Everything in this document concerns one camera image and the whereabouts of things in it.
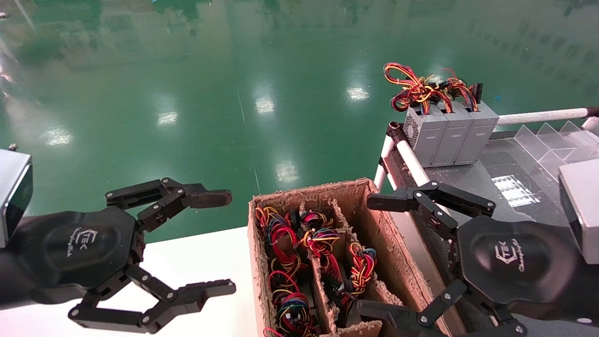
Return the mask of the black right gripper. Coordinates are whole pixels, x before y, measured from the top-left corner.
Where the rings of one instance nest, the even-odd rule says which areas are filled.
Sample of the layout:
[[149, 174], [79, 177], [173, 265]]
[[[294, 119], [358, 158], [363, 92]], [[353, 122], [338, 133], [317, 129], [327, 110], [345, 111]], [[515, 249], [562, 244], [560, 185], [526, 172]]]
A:
[[537, 320], [598, 323], [598, 266], [567, 227], [477, 216], [456, 230], [467, 299]]

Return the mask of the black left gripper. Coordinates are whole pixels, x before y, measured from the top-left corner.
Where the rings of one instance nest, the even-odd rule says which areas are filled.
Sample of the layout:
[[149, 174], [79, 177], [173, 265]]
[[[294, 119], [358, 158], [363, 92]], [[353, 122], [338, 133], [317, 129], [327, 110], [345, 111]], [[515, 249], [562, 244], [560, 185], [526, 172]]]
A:
[[28, 216], [1, 250], [1, 309], [113, 296], [143, 260], [136, 219], [116, 207]]

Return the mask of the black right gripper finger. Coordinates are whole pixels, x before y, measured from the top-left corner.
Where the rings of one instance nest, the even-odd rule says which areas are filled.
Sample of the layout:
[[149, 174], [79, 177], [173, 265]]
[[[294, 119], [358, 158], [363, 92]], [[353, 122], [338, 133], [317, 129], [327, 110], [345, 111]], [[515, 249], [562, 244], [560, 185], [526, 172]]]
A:
[[[445, 337], [437, 320], [452, 308], [470, 289], [460, 281], [453, 281], [423, 311], [417, 312], [405, 306], [385, 304], [372, 300], [358, 300], [357, 313], [364, 318], [382, 320], [394, 337]], [[501, 309], [492, 310], [497, 326], [467, 333], [467, 337], [526, 337], [527, 328], [511, 313]]]
[[442, 182], [428, 182], [422, 186], [398, 188], [392, 194], [372, 193], [367, 197], [370, 210], [410, 212], [424, 209], [428, 220], [443, 239], [455, 239], [458, 222], [442, 208], [475, 218], [492, 216], [496, 203], [466, 190]]

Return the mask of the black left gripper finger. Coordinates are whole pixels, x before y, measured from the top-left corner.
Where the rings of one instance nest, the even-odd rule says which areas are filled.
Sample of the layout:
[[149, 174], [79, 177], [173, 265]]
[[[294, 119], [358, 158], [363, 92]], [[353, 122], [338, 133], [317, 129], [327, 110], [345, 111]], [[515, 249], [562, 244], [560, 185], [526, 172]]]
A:
[[224, 207], [233, 200], [230, 190], [207, 190], [201, 183], [182, 184], [171, 178], [157, 179], [111, 190], [105, 194], [107, 206], [122, 210], [141, 205], [148, 207], [138, 213], [141, 230], [152, 232], [186, 208]]
[[[100, 301], [130, 282], [151, 294], [157, 303], [144, 312], [98, 307]], [[174, 290], [134, 264], [87, 292], [69, 311], [69, 319], [83, 328], [156, 334], [177, 316], [200, 312], [209, 298], [231, 295], [236, 290], [230, 279], [197, 282]]]

